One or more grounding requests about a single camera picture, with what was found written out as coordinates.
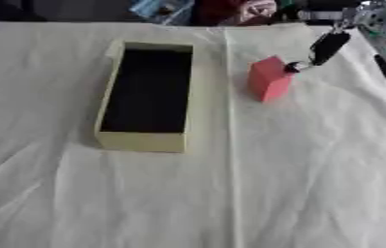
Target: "white cloth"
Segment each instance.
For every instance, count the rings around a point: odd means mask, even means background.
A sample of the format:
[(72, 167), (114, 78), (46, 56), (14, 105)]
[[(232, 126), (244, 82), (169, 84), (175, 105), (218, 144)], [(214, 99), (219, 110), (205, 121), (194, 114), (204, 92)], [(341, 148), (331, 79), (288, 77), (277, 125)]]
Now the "white cloth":
[[(368, 44), (274, 103), (244, 90), (250, 62), (305, 57), (317, 35), (0, 23), (0, 247), (386, 247), (386, 81)], [(116, 38), (199, 47), (186, 154), (98, 148)]]

